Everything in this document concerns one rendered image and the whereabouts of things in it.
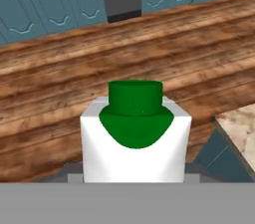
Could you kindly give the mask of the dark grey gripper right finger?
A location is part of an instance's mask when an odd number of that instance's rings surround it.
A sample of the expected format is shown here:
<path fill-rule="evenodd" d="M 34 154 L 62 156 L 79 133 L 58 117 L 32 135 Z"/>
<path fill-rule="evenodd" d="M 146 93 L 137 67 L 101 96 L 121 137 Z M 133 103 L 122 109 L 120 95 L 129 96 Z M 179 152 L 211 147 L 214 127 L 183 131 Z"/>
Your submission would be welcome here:
<path fill-rule="evenodd" d="M 185 183 L 214 183 L 214 179 L 203 167 L 193 163 L 185 164 Z"/>

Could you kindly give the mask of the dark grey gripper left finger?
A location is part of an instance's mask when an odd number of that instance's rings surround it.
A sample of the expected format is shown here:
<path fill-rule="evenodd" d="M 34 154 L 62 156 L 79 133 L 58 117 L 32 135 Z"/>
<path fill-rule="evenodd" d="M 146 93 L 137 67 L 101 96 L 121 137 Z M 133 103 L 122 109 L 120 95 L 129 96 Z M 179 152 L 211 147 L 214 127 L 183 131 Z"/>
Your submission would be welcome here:
<path fill-rule="evenodd" d="M 83 165 L 81 163 L 67 163 L 60 171 L 50 176 L 36 179 L 39 183 L 82 183 Z"/>

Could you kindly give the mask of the white milk carton green cap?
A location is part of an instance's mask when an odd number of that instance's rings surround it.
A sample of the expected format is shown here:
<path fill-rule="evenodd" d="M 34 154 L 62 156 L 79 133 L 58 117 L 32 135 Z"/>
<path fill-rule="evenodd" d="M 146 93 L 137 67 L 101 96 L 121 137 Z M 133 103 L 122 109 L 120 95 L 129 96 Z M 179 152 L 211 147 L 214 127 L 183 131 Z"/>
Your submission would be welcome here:
<path fill-rule="evenodd" d="M 181 183 L 191 116 L 158 81 L 111 81 L 80 117 L 87 183 Z"/>

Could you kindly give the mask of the blue counter cabinet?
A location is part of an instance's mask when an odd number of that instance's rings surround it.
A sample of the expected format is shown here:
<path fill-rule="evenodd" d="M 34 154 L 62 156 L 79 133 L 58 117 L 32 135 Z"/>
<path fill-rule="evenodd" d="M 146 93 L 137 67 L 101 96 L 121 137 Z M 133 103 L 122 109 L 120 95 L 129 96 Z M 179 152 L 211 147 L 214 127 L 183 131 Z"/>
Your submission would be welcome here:
<path fill-rule="evenodd" d="M 255 173 L 230 138 L 216 128 L 193 163 L 213 178 L 224 182 L 255 182 Z"/>

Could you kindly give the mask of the blue cupboard run arched doors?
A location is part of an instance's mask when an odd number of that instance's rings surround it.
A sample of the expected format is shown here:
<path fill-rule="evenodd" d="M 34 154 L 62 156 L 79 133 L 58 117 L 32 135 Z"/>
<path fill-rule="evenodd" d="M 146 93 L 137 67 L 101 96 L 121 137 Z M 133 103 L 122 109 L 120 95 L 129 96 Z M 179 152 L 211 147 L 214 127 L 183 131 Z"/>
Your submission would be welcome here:
<path fill-rule="evenodd" d="M 104 0 L 0 0 L 0 46 L 106 21 Z"/>

